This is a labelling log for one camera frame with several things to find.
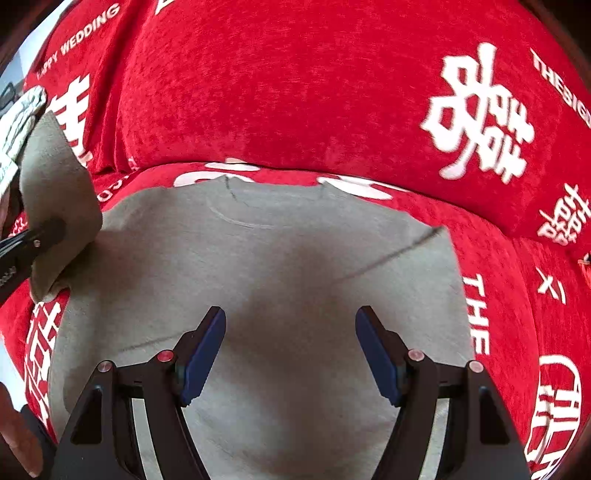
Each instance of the blue rubber tip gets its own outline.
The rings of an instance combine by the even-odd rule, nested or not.
[[[179,395],[183,404],[189,405],[192,399],[201,395],[225,334],[226,313],[220,309],[187,364],[184,389]]]
[[[380,394],[389,399],[392,405],[398,404],[402,392],[397,386],[396,367],[363,309],[359,309],[355,316],[355,333]]]

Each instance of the gray t-shirt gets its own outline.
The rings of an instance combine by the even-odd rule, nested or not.
[[[214,480],[371,478],[397,409],[355,336],[362,305],[435,361],[471,358],[447,231],[326,184],[221,178],[133,194],[105,213],[66,280],[50,371],[58,435],[99,361],[147,361],[210,306],[225,309],[221,350],[184,411]],[[427,477],[445,430],[440,407]],[[153,478],[146,426],[138,430]]]

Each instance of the finger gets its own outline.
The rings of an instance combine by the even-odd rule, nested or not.
[[[27,473],[32,477],[38,477],[43,470],[41,446],[28,429],[22,415],[12,408],[8,390],[1,383],[0,434]]]

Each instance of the red blanket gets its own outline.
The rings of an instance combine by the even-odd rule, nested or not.
[[[446,225],[475,352],[534,477],[563,457],[589,411],[589,290],[573,259],[591,244],[591,98],[516,0],[81,0],[33,85],[104,208],[225,172],[330,181]],[[267,168],[228,170],[227,158]],[[0,310],[0,331],[50,426],[67,293],[34,308],[27,288]]]

